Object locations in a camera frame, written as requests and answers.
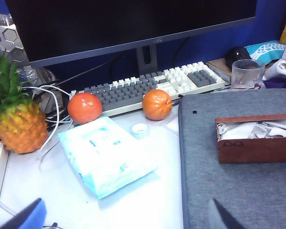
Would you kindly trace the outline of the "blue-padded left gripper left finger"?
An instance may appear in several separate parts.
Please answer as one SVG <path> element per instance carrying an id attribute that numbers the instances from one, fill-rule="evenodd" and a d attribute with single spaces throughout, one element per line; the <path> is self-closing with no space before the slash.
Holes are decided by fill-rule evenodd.
<path id="1" fill-rule="evenodd" d="M 41 198 L 38 198 L 0 226 L 0 229 L 41 229 L 43 228 L 45 217 L 45 203 Z"/>

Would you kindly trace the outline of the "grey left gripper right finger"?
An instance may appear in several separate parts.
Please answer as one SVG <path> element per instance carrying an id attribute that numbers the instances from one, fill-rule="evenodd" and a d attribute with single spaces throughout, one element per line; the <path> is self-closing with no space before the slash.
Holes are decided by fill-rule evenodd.
<path id="1" fill-rule="evenodd" d="M 208 221 L 211 229 L 244 228 L 215 198 L 208 204 Z"/>

